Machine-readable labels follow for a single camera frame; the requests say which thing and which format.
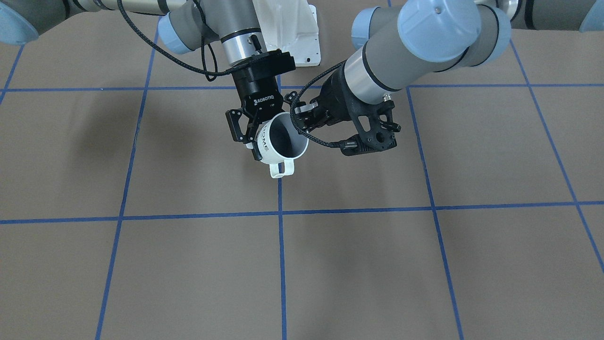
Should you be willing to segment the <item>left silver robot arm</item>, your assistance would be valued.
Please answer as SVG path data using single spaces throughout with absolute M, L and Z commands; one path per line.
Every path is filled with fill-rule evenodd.
M 476 67 L 497 59 L 513 29 L 601 32 L 601 0 L 408 0 L 399 7 L 360 11 L 351 29 L 354 54 L 331 68 L 311 109 L 291 112 L 308 134 L 367 118 L 382 141 L 401 127 L 388 96 L 428 73 Z

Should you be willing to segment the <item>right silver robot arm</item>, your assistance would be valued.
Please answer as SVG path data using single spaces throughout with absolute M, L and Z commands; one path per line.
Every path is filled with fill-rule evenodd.
M 208 80 L 231 76 L 239 108 L 226 112 L 234 141 L 271 164 L 261 126 L 283 112 L 277 76 L 295 60 L 270 51 L 252 0 L 3 0 L 1 41 L 26 45 L 78 14 L 120 13 L 156 52 Z

